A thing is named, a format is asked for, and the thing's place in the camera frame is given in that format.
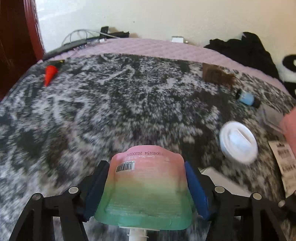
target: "wooden door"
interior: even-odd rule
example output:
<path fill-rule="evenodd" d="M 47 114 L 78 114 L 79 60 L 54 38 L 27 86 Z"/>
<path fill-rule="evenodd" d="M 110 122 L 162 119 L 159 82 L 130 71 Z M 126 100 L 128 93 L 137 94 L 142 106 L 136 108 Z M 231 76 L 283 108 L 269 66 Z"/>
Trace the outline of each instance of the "wooden door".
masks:
<path fill-rule="evenodd" d="M 31 8 L 26 2 L 34 0 L 0 0 L 0 100 L 37 62 L 25 12 L 25 7 Z"/>

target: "red cone-shaped object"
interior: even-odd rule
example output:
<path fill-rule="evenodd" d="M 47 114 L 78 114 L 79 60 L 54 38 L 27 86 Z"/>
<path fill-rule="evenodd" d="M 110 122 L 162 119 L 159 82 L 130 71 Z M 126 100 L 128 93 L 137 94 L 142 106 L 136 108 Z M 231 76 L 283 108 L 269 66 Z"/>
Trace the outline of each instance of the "red cone-shaped object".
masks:
<path fill-rule="evenodd" d="M 45 69 L 45 80 L 44 85 L 48 86 L 52 78 L 55 76 L 55 74 L 58 72 L 58 68 L 53 65 L 49 65 Z"/>

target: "pink object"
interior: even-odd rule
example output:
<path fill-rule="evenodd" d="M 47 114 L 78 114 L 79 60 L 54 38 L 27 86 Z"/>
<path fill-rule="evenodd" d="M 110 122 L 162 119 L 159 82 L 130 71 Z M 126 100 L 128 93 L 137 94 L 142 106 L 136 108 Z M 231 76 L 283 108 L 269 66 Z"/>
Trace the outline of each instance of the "pink object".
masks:
<path fill-rule="evenodd" d="M 281 121 L 281 128 L 289 143 L 294 155 L 296 156 L 296 107 Z"/>
<path fill-rule="evenodd" d="M 216 64 L 229 69 L 236 69 L 250 76 L 257 77 L 289 95 L 284 85 L 277 79 L 264 74 L 262 71 L 243 66 L 236 61 L 214 51 L 201 46 L 190 44 L 174 43 L 170 41 L 140 39 L 140 38 L 123 38 L 108 39 L 107 41 L 89 46 L 78 51 L 71 50 L 61 55 L 55 56 L 51 60 L 60 60 L 66 58 L 77 58 L 81 56 L 91 56 L 102 53 L 125 53 L 136 54 L 151 57 L 181 59 L 207 64 Z"/>

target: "pink bed sheet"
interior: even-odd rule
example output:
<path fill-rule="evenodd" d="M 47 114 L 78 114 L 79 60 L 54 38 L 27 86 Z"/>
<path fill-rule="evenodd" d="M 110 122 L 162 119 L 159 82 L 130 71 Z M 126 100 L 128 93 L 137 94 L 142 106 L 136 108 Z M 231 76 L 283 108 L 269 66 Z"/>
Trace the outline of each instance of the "pink bed sheet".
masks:
<path fill-rule="evenodd" d="M 107 41 L 99 43 L 95 46 L 88 46 L 87 48 L 78 51 L 68 51 L 52 58 L 52 60 L 76 58 L 80 56 L 90 56 L 102 53 L 136 54 L 216 64 L 229 69 L 236 69 L 240 72 L 257 77 L 289 94 L 280 81 L 264 74 L 260 70 L 243 66 L 214 50 L 190 44 L 174 43 L 170 41 L 140 38 L 108 39 Z"/>

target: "white wall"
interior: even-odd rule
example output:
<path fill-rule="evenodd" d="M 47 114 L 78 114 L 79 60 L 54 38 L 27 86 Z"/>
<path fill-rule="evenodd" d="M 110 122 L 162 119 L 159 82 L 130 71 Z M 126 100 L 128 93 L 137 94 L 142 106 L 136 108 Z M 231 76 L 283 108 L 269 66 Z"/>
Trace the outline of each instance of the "white wall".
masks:
<path fill-rule="evenodd" d="M 46 51 L 73 30 L 101 26 L 132 37 L 170 40 L 184 36 L 195 45 L 210 39 L 256 33 L 279 64 L 296 53 L 296 0 L 36 0 Z"/>

